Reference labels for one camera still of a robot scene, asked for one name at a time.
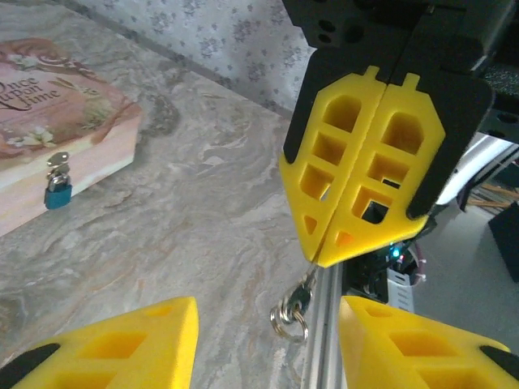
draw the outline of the key ring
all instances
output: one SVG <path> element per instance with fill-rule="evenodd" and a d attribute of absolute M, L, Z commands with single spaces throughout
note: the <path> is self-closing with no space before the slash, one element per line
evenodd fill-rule
<path fill-rule="evenodd" d="M 291 289 L 277 304 L 270 310 L 270 323 L 274 331 L 281 337 L 294 343 L 304 343 L 308 338 L 308 326 L 304 314 L 308 310 L 312 289 L 315 286 L 315 272 L 317 266 L 312 264 L 305 273 L 301 281 Z M 301 325 L 302 335 L 294 336 L 283 328 L 283 325 L 290 325 L 298 322 Z"/>

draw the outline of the yellow plastic part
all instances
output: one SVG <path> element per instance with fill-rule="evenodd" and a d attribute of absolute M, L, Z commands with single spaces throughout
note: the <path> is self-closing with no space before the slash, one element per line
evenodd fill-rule
<path fill-rule="evenodd" d="M 479 350 L 495 340 L 362 297 L 343 297 L 339 336 L 348 389 L 512 389 Z"/>
<path fill-rule="evenodd" d="M 416 91 L 417 75 L 386 85 L 377 71 L 347 75 L 320 91 L 296 161 L 281 157 L 303 253 L 321 267 L 412 237 L 427 221 L 410 220 L 406 209 L 444 128 L 431 98 Z M 387 208 L 375 223 L 362 218 L 371 202 Z"/>
<path fill-rule="evenodd" d="M 61 347 L 14 389 L 187 389 L 198 338 L 181 297 L 47 339 Z"/>

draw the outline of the blue padlock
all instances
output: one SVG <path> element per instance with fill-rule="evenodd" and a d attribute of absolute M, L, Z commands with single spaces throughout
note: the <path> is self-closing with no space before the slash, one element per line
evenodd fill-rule
<path fill-rule="evenodd" d="M 68 174 L 58 174 L 49 180 L 45 190 L 44 203 L 47 209 L 57 209 L 67 205 L 72 199 L 72 185 Z"/>

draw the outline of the wooden box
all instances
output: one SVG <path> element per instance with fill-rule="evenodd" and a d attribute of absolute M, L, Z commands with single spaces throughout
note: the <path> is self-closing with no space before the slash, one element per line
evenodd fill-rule
<path fill-rule="evenodd" d="M 0 236 L 47 210 L 55 153 L 70 155 L 72 195 L 130 164 L 141 116 L 51 41 L 1 43 Z"/>

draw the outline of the marble countertop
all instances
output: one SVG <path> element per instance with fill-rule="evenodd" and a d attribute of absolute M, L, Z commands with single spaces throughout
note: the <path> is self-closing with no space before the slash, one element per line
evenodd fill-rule
<path fill-rule="evenodd" d="M 277 169 L 289 123 L 37 3 L 0 3 L 0 41 L 53 40 L 147 118 L 133 164 L 0 238 L 0 365 L 58 332 L 191 295 L 200 315 L 191 387 L 297 387 L 304 348 L 268 322 L 307 269 Z"/>

